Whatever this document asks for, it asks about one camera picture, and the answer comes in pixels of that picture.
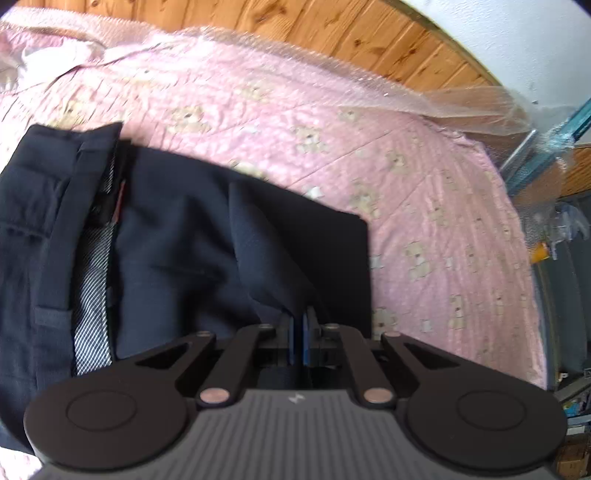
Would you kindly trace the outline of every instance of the pocket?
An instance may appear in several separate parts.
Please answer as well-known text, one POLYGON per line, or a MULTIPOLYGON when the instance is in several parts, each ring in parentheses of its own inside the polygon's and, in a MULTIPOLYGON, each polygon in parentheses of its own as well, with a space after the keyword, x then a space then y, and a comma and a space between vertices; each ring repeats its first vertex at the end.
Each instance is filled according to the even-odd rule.
POLYGON ((0 228, 49 237, 63 186, 51 175, 9 163, 0 174, 0 228))

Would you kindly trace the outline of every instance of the wooden wall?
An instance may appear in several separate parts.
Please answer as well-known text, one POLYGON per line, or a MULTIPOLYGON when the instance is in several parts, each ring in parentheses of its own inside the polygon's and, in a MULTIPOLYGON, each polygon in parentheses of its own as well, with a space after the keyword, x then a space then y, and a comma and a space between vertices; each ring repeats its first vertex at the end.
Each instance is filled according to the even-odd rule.
POLYGON ((562 187, 562 196, 591 190, 591 147, 574 149, 574 166, 562 187))
POLYGON ((434 25, 381 0, 21 0, 18 4, 141 20, 169 31, 192 25, 233 28, 352 62, 417 90, 496 83, 434 25))

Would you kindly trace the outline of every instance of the orange object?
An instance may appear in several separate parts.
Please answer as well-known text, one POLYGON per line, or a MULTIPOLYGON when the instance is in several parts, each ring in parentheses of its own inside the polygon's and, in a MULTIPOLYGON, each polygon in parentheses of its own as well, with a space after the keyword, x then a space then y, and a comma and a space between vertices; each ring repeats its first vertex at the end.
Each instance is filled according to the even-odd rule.
POLYGON ((546 260, 546 258, 549 257, 550 250, 548 249, 548 245, 546 245, 544 242, 540 242, 530 253, 530 263, 534 264, 541 262, 542 260, 546 260))

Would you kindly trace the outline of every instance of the pink bedspread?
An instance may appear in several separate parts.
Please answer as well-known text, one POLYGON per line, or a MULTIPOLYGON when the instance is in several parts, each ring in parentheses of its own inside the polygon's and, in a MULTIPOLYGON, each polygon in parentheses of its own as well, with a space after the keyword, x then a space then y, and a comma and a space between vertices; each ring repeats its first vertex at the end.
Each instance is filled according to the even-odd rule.
POLYGON ((347 102, 376 92, 311 63, 191 32, 158 35, 113 52, 0 28, 0 52, 21 68, 20 87, 0 93, 0 165, 31 124, 123 121, 137 144, 356 213, 371 230, 376 335, 398 329, 545 384, 519 219, 480 144, 417 115, 347 102), (74 64, 83 65, 59 71, 74 64))

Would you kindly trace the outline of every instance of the clear plastic bag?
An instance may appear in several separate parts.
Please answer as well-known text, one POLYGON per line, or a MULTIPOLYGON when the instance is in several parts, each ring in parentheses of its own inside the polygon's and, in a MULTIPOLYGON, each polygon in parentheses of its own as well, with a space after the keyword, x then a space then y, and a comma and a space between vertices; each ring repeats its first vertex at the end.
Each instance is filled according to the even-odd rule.
MULTIPOLYGON (((522 185, 513 201, 521 216, 529 247, 535 246, 544 235, 544 227, 571 164, 574 142, 570 136, 561 137, 556 133, 573 109, 546 109, 532 105, 519 94, 500 86, 414 92, 349 63, 286 43, 223 28, 192 27, 169 34, 140 22, 18 7, 11 9, 2 18, 0 34, 3 29, 14 28, 55 33, 84 42, 93 52, 92 64, 95 65, 109 63, 146 48, 170 48, 183 41, 183 37, 192 37, 202 41, 205 52, 208 44, 227 43, 243 47, 244 55, 252 60, 252 68, 257 70, 258 77, 262 79, 266 74, 280 74, 273 68, 285 58, 300 61, 303 66, 313 65, 336 73, 350 80, 352 87, 339 90, 332 85, 322 85, 326 95, 320 95, 315 99, 316 102, 342 107, 392 109, 421 115, 442 127, 464 132, 467 137, 482 142, 499 169, 510 167, 512 176, 521 175, 522 185), (261 53, 275 56, 277 64, 262 64, 259 61, 261 53), (523 176, 520 167, 540 153, 550 155, 551 159, 545 162, 543 171, 536 172, 535 181, 530 182, 527 172, 523 176)), ((74 65, 68 65, 66 70, 72 67, 74 65)), ((34 85, 35 79, 26 76, 26 68, 22 68, 22 71, 23 78, 5 73, 9 81, 0 82, 0 93, 17 92, 34 85)))
POLYGON ((552 258, 556 260, 556 245, 560 242, 571 242, 579 232, 584 240, 589 239, 591 225, 587 217, 575 206, 558 202, 550 216, 545 233, 552 251, 552 258))

